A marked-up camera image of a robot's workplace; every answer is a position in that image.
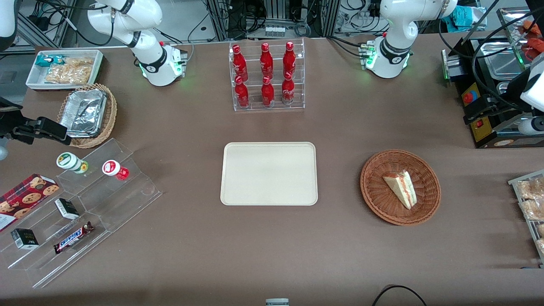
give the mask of clear acrylic bottle rack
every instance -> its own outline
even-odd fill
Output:
[[[0,232],[0,252],[6,265],[26,270],[34,288],[44,287],[157,199],[162,192],[141,172],[131,155],[130,150],[112,138],[82,158],[89,163],[85,173],[67,170],[58,175],[61,190]],[[120,181],[104,175],[102,165],[107,160],[116,160],[128,168],[129,177]],[[79,218],[62,217],[54,203],[58,198],[70,200]],[[55,253],[54,244],[89,221],[93,231],[60,254]],[[15,228],[31,229],[40,246],[33,250],[17,249],[11,237]]]
[[[285,44],[288,41],[292,41],[294,44],[294,52],[296,55],[295,61],[295,74],[293,76],[293,82],[295,83],[295,97],[294,101],[290,105],[285,105],[281,102],[281,84],[283,83],[283,55],[285,54]],[[274,77],[272,79],[272,86],[274,87],[275,103],[274,107],[266,108],[262,102],[261,86],[263,84],[263,75],[261,73],[261,45],[255,45],[254,41],[236,41],[231,42],[228,52],[228,63],[230,64],[231,72],[231,87],[232,87],[232,101],[235,111],[273,111],[278,109],[297,109],[304,108],[306,106],[306,93],[305,93],[305,54],[304,54],[304,40],[303,39],[278,39],[267,41],[270,47],[270,53],[274,59]],[[233,66],[234,53],[232,52],[232,46],[239,45],[242,55],[245,57],[245,61],[248,66],[248,80],[245,85],[248,88],[249,93],[249,107],[241,108],[236,99],[236,93],[234,92],[234,77],[236,73]]]

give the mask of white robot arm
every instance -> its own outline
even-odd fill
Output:
[[[367,42],[366,69],[382,78],[398,76],[418,34],[414,21],[441,19],[456,6],[457,0],[382,0],[380,15],[389,22],[389,30],[387,36]]]
[[[95,5],[105,8],[87,11],[91,25],[106,35],[112,34],[113,27],[113,37],[132,50],[151,84],[165,86],[183,76],[180,51],[163,46],[149,31],[163,18],[155,0],[101,0]]]

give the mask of sandwich slice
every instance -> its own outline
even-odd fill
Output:
[[[408,171],[388,173],[384,176],[384,180],[404,207],[411,209],[417,203],[416,191],[413,188]]]

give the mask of snickers bar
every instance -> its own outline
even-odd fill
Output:
[[[60,254],[60,252],[64,251],[66,248],[70,247],[76,241],[78,241],[80,238],[83,238],[86,234],[93,231],[95,228],[92,227],[91,222],[87,222],[87,224],[83,225],[81,228],[79,228],[77,231],[72,233],[70,236],[66,237],[65,240],[62,240],[60,243],[55,244],[53,248],[55,249],[55,253]]]

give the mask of brown table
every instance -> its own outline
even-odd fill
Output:
[[[432,305],[544,301],[544,271],[506,181],[544,168],[542,149],[474,149],[455,89],[441,77],[437,35],[421,35],[395,79],[361,71],[325,39],[306,39],[303,112],[232,109],[227,44],[198,45],[187,77],[151,86],[129,49],[103,49],[101,83],[117,98],[112,136],[164,194],[44,289],[0,272],[1,305],[370,305],[388,284]],[[29,90],[24,113],[56,118],[62,92]],[[310,207],[233,207],[219,200],[229,142],[309,141],[319,200]],[[391,148],[424,158],[442,186],[435,216],[416,227],[377,218],[363,202],[367,158]],[[54,177],[66,147],[10,142],[0,192],[30,173]],[[90,150],[72,150],[84,156]],[[379,305],[418,305],[388,292]]]

